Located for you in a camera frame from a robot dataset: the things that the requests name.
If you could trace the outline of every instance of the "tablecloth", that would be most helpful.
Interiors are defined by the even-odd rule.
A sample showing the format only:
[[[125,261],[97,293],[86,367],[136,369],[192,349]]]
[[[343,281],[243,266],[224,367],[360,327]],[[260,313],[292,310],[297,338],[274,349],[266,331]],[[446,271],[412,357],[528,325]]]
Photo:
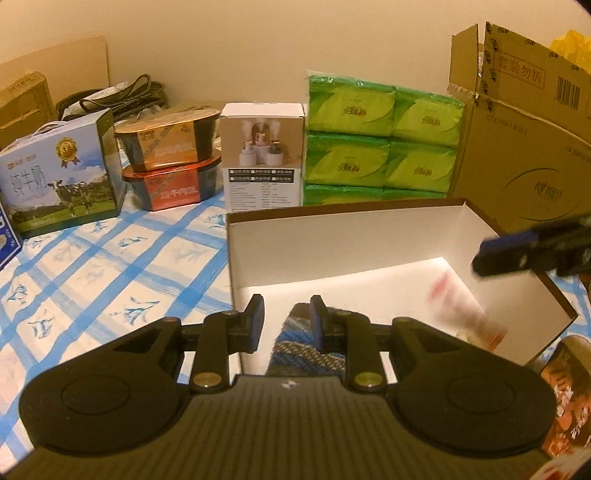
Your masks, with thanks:
[[[580,313],[562,337],[590,337],[581,282],[553,280]],[[128,193],[118,218],[27,240],[0,271],[0,472],[32,448],[18,417],[27,381],[163,316],[195,323],[229,308],[222,193],[160,212],[139,210]]]

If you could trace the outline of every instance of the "green tissue package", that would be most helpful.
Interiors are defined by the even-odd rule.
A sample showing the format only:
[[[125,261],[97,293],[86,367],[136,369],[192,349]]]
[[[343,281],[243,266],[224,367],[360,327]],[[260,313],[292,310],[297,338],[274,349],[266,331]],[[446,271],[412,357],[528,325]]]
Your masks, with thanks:
[[[392,136],[421,143],[457,146],[464,104],[451,97],[396,89]]]
[[[323,74],[309,76],[308,129],[390,137],[396,91],[393,86]]]
[[[384,186],[447,193],[455,162],[452,148],[393,141]]]
[[[382,191],[382,200],[415,200],[444,198],[445,193],[426,192],[424,190],[388,189]]]
[[[332,185],[304,186],[304,205],[329,205],[333,203],[377,202],[382,199],[382,189],[371,187],[337,187]]]
[[[383,138],[308,132],[306,182],[381,188],[389,149]]]

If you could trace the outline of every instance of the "black and white cow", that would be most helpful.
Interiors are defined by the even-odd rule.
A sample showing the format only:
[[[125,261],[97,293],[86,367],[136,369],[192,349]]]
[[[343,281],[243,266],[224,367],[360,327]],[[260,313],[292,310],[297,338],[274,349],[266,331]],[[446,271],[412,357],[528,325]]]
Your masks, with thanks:
[[[47,186],[53,188],[60,199],[60,203],[70,209],[72,217],[75,216],[74,200],[76,198],[82,200],[82,203],[86,207],[86,213],[88,213],[89,207],[92,207],[92,201],[90,200],[90,195],[88,193],[88,186],[85,181],[63,185],[63,180],[57,180],[48,183]]]

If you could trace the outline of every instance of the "picture of humidifier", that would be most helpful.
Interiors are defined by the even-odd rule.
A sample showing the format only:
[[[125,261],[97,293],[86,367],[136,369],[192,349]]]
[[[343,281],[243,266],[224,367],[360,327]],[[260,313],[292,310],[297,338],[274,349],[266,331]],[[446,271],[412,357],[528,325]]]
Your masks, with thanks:
[[[244,142],[242,152],[239,155],[239,161],[242,167],[254,167],[256,165],[256,149],[250,140]]]
[[[271,143],[271,148],[267,154],[267,165],[271,167],[279,167],[283,165],[283,152],[281,151],[281,143],[277,140]]]
[[[267,154],[271,150],[271,146],[267,141],[267,135],[265,132],[259,132],[256,134],[255,149],[257,163],[267,163]]]

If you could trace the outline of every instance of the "knit fabric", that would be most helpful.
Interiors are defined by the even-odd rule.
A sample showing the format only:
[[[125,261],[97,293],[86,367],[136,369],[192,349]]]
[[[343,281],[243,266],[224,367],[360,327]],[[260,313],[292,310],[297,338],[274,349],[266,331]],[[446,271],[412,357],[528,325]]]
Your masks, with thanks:
[[[275,340],[267,375],[296,377],[343,375],[345,356],[339,353],[322,355],[314,348],[310,326],[310,304],[297,303],[283,323]]]

